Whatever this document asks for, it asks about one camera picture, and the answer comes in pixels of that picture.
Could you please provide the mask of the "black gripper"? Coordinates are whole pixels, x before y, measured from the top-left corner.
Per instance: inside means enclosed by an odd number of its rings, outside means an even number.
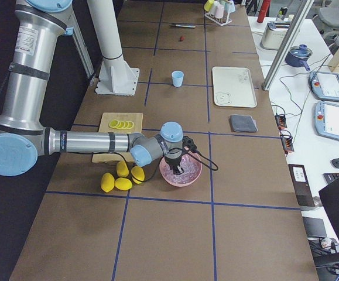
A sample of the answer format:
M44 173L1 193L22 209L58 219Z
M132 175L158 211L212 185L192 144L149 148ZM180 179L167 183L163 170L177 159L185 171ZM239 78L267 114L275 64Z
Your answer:
M165 162L169 165L170 170L172 170L173 174L175 175L184 173L184 169L180 165L181 160L182 156L176 158L170 158L168 156L165 156Z

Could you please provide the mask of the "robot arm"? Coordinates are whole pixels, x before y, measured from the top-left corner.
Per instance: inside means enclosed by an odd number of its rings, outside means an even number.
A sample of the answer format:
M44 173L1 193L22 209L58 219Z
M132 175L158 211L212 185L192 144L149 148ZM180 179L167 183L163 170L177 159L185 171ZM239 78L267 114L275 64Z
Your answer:
M165 123L151 138L141 133L70 132L42 126L39 119L57 39L70 33L80 44L83 38L71 1L17 1L15 14L20 27L0 114L1 176L23 174L39 156L65 152L127 152L140 167L164 158L174 174L182 174L183 131L176 122Z

